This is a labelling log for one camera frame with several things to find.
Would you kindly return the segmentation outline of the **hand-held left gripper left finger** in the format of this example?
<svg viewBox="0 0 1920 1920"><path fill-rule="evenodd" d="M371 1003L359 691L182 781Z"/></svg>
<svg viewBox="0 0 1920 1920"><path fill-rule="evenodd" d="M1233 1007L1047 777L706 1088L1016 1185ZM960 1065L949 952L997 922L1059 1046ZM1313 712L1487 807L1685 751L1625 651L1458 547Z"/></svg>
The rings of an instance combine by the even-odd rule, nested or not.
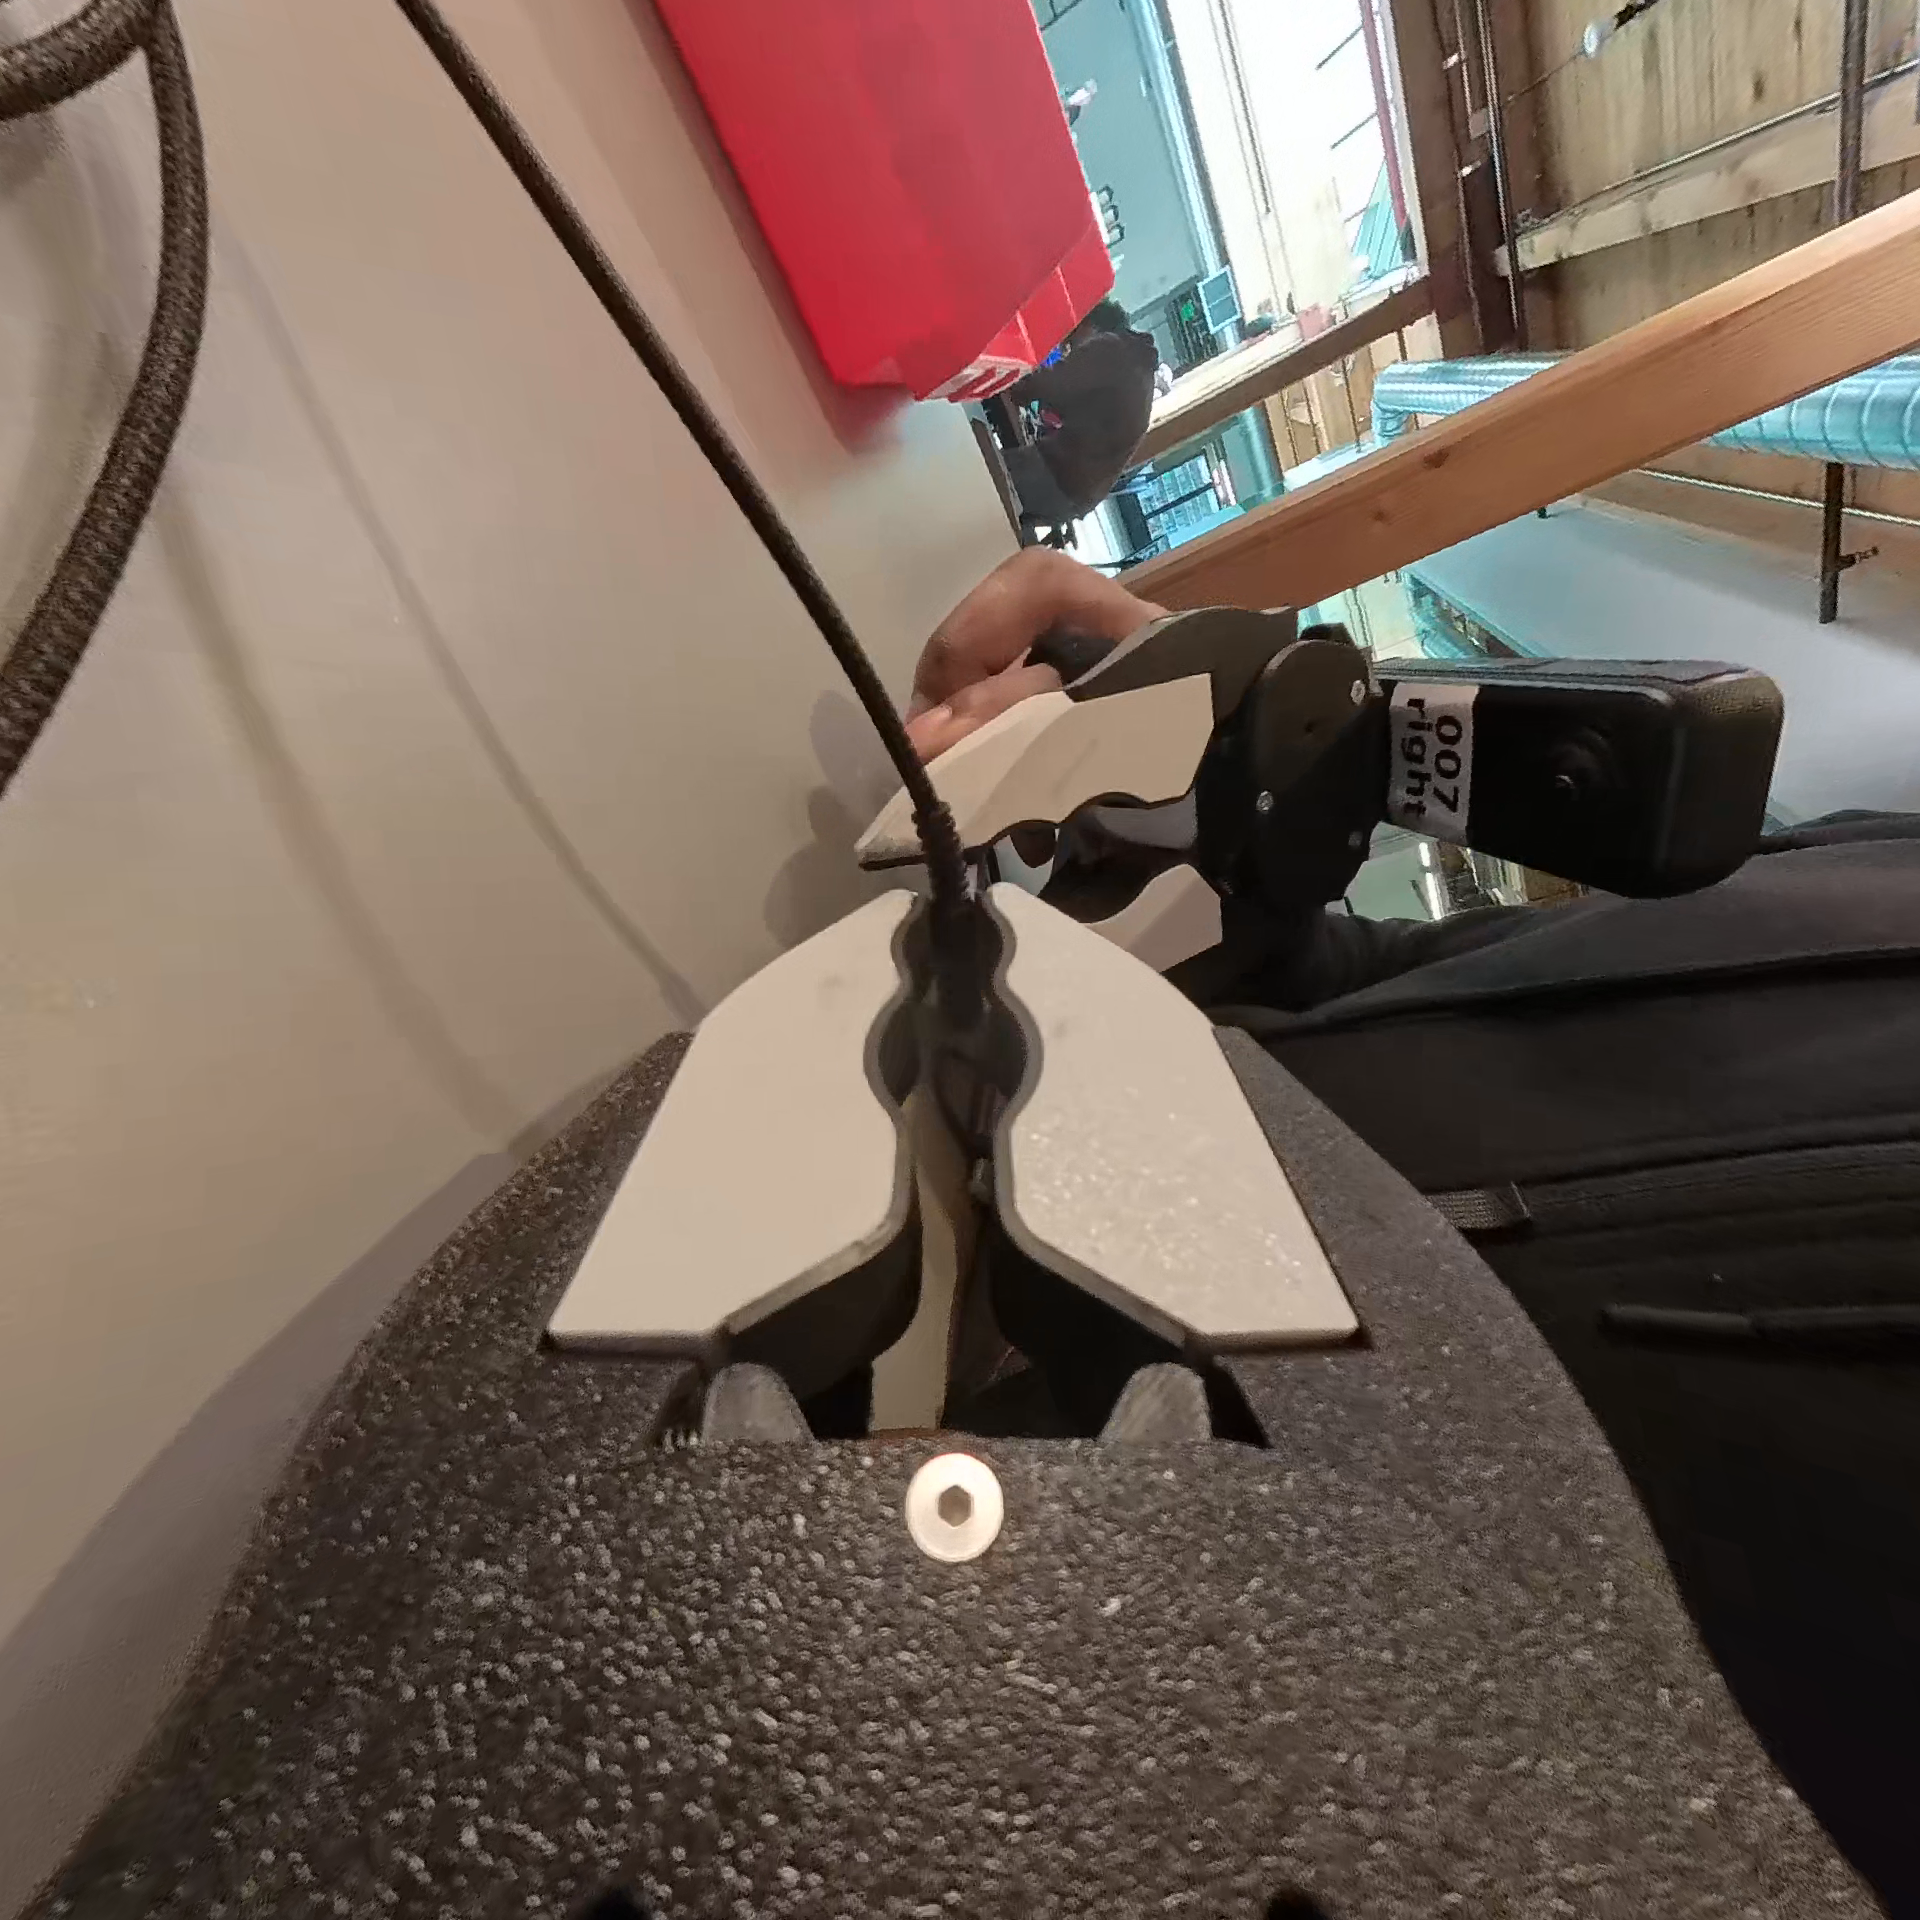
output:
<svg viewBox="0 0 1920 1920"><path fill-rule="evenodd" d="M698 1027L547 1321L559 1352L755 1362L822 1394L901 1338L921 1294L919 918L882 894Z"/></svg>

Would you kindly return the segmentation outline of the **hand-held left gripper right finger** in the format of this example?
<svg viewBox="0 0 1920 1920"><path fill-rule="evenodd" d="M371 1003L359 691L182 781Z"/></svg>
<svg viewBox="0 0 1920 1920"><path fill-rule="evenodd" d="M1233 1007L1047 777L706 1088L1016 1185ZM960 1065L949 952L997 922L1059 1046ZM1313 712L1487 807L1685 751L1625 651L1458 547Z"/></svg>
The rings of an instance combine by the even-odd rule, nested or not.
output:
<svg viewBox="0 0 1920 1920"><path fill-rule="evenodd" d="M1211 1023L1056 906L999 882L983 909L1019 1042L992 1136L1008 1241L1194 1353L1352 1342L1354 1304Z"/></svg>

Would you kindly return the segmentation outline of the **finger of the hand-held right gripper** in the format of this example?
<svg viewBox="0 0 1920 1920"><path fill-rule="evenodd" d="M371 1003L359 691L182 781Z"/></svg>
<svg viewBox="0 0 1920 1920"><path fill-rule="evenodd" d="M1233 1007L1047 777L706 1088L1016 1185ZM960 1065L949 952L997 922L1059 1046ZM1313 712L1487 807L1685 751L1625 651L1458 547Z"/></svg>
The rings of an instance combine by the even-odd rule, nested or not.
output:
<svg viewBox="0 0 1920 1920"><path fill-rule="evenodd" d="M973 853L1016 829L1064 826L1096 802L1182 798L1215 722L1207 677L1085 702L1053 691L951 745L926 777Z"/></svg>
<svg viewBox="0 0 1920 1920"><path fill-rule="evenodd" d="M1041 898L1167 974L1222 942L1222 891L1197 841L1194 810L1082 810L1059 831Z"/></svg>

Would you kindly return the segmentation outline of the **red plastic bin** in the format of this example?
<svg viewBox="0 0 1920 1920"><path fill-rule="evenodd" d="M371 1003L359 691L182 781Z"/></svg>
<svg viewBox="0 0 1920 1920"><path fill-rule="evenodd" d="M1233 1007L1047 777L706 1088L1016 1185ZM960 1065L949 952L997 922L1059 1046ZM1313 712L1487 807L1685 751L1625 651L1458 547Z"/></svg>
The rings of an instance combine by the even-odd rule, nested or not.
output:
<svg viewBox="0 0 1920 1920"><path fill-rule="evenodd" d="M829 375L985 401L1113 291L1026 3L661 3Z"/></svg>

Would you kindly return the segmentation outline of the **person's right hand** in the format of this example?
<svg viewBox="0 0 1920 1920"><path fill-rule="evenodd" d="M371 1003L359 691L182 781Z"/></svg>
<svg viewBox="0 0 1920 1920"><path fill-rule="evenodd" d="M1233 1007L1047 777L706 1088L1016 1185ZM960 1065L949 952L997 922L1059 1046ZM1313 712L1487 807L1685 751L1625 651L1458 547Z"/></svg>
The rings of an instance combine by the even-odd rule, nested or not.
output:
<svg viewBox="0 0 1920 1920"><path fill-rule="evenodd" d="M1033 663L1049 633L1128 641L1167 610L1123 584L1047 547L1002 562L928 635L921 648L905 735L925 761L946 755L999 713L1064 687Z"/></svg>

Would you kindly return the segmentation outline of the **wooden ceiling beam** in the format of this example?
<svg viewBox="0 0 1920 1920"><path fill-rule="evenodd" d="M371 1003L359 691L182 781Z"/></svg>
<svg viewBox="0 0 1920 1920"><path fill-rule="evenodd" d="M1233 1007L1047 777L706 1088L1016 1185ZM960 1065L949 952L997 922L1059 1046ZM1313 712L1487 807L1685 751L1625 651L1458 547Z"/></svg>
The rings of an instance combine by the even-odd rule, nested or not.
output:
<svg viewBox="0 0 1920 1920"><path fill-rule="evenodd" d="M1123 577L1176 610L1303 609L1718 433L1632 423L1615 382L1735 421L1919 344L1919 197L1823 233Z"/></svg>

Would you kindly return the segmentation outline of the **wide metal air duct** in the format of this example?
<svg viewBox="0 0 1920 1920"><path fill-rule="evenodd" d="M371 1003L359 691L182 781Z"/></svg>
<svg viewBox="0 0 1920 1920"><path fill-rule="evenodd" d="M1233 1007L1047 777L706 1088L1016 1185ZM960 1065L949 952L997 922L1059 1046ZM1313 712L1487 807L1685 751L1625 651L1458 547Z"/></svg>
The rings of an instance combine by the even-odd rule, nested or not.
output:
<svg viewBox="0 0 1920 1920"><path fill-rule="evenodd" d="M1502 352L1462 360L1401 362L1376 375L1373 433L1390 443L1422 421L1458 416L1509 393L1563 362L1560 352ZM1919 357L1895 354L1805 397L1782 401L1743 421L1731 402L1685 401L1646 382L1615 382L1607 402L1624 401L1642 426L1715 426L1703 443L1725 451L1847 464L1919 470Z"/></svg>

